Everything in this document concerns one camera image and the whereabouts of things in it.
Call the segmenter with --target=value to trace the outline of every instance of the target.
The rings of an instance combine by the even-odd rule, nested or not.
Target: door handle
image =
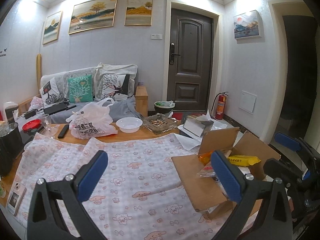
[[[170,58],[169,58],[169,64],[174,65],[174,56],[181,56],[180,54],[176,54],[174,52],[174,43],[170,44]]]

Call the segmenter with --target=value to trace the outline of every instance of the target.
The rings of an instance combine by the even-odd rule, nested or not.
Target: smartphone
[[[18,209],[20,207],[23,196],[26,192],[26,187],[17,183],[14,185],[12,191],[10,191],[8,201],[7,201],[7,210],[14,216],[17,215]]]

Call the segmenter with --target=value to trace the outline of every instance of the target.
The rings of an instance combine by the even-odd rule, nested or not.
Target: green pillow
[[[92,102],[92,76],[69,78],[70,103]]]

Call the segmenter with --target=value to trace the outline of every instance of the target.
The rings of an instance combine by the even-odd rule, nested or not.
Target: red plate
[[[41,125],[41,120],[40,119],[35,119],[35,120],[32,120],[30,122],[27,122],[24,126],[22,126],[22,130],[24,131],[29,131],[29,130],[32,130],[32,129],[37,129],[39,128]]]

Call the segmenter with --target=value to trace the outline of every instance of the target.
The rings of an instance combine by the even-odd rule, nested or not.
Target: power adapter
[[[24,118],[25,118],[25,119],[29,119],[30,117],[33,117],[33,116],[35,116],[35,115],[36,115],[36,110],[33,109],[33,110],[31,110],[31,111],[26,112],[26,113],[24,114]]]

